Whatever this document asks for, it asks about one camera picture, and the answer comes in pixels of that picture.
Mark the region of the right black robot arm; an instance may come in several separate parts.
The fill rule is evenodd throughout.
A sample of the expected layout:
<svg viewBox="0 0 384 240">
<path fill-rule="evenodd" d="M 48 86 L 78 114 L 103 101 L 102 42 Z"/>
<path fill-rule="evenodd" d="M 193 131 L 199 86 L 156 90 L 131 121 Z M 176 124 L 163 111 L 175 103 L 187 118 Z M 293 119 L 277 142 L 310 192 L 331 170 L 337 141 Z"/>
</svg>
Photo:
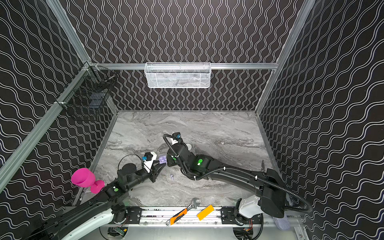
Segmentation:
<svg viewBox="0 0 384 240">
<path fill-rule="evenodd" d="M 170 167 L 179 166 L 190 180 L 221 181 L 252 193 L 251 197 L 238 201 L 238 216 L 247 219 L 259 214 L 275 218 L 285 216 L 286 192 L 280 189 L 284 184 L 273 169 L 257 172 L 233 167 L 207 155 L 195 155 L 182 144 L 169 148 L 167 162 Z"/>
</svg>

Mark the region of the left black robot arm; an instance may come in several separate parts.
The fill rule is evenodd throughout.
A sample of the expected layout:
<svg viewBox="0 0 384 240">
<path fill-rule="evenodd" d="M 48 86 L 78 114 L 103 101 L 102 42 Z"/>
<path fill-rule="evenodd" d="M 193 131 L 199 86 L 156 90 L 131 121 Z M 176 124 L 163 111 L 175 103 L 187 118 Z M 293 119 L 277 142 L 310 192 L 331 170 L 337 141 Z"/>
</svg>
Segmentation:
<svg viewBox="0 0 384 240">
<path fill-rule="evenodd" d="M 28 230 L 23 239 L 79 240 L 110 222 L 125 222 L 128 217 L 123 200 L 137 185 L 146 180 L 156 181 L 166 164 L 155 163 L 149 171 L 137 170 L 135 164 L 124 165 L 117 171 L 118 177 L 93 198 L 59 217 L 42 222 L 34 230 Z"/>
</svg>

